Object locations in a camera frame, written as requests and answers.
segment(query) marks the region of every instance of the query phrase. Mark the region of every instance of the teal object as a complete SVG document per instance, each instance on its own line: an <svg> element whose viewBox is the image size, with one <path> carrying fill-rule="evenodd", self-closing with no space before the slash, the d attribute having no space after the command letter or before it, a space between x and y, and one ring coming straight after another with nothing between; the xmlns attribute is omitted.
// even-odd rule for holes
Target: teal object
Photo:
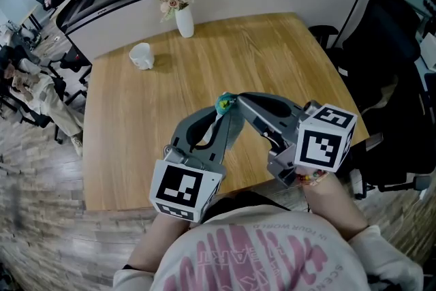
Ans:
<svg viewBox="0 0 436 291"><path fill-rule="evenodd" d="M230 92L226 92L223 95L219 96L217 101L215 102L215 109L217 113L220 115L224 115L228 110L236 103L236 98L238 95L235 95Z"/></svg>

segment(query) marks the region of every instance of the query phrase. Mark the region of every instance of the curved partition wall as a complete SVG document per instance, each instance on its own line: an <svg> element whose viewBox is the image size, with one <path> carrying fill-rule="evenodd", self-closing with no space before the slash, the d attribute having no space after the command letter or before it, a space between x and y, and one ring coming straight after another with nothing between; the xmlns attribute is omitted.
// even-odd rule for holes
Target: curved partition wall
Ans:
<svg viewBox="0 0 436 291"><path fill-rule="evenodd" d="M368 0L195 0L191 11L195 23L252 14L294 12L308 27L336 27L341 31L337 42L340 45L358 24L367 2ZM173 30L176 23L174 19L161 22L158 0L109 0L74 14L68 21L61 23L60 27L92 61L121 46Z"/></svg>

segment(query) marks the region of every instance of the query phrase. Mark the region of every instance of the seated person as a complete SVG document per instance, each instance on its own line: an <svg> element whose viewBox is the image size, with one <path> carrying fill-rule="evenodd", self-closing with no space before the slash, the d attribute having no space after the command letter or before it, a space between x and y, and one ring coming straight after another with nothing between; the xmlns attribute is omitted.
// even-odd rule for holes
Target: seated person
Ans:
<svg viewBox="0 0 436 291"><path fill-rule="evenodd" d="M34 112L50 117L71 138L77 154L82 156L80 133L84 116L59 98L55 82L49 75L41 73L41 68L28 59L19 62L2 59L0 79L11 95L23 101Z"/></svg>

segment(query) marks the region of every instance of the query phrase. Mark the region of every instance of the white marker cube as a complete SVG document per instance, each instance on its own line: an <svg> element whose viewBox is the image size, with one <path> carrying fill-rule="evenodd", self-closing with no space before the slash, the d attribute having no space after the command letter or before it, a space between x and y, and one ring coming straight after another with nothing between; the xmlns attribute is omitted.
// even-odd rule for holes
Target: white marker cube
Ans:
<svg viewBox="0 0 436 291"><path fill-rule="evenodd" d="M149 199L161 213L199 222L222 180L216 172L157 160Z"/></svg>
<svg viewBox="0 0 436 291"><path fill-rule="evenodd" d="M336 172L351 147L357 115L325 104L300 124L296 165Z"/></svg>

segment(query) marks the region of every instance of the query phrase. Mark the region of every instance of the white vase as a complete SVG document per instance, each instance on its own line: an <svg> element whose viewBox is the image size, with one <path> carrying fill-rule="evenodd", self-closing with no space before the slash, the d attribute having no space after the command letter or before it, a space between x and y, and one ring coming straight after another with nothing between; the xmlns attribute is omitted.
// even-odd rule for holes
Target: white vase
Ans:
<svg viewBox="0 0 436 291"><path fill-rule="evenodd" d="M193 19L189 6L176 11L176 23L182 37L193 36Z"/></svg>

